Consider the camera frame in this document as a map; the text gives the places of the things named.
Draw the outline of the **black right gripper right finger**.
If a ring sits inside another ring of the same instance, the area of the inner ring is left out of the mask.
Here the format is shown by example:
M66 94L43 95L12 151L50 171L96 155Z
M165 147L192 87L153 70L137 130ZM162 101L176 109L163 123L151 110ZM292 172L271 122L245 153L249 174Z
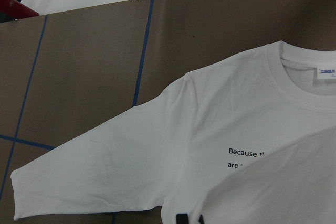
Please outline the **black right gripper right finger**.
M198 224L204 224L204 218L203 218L203 215L199 215L198 219L197 219L197 223Z

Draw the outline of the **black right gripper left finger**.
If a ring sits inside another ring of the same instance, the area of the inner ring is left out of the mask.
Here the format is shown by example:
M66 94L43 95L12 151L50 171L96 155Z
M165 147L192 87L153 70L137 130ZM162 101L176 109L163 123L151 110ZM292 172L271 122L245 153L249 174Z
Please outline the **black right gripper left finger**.
M189 224L189 217L187 213L179 213L176 215L176 224Z

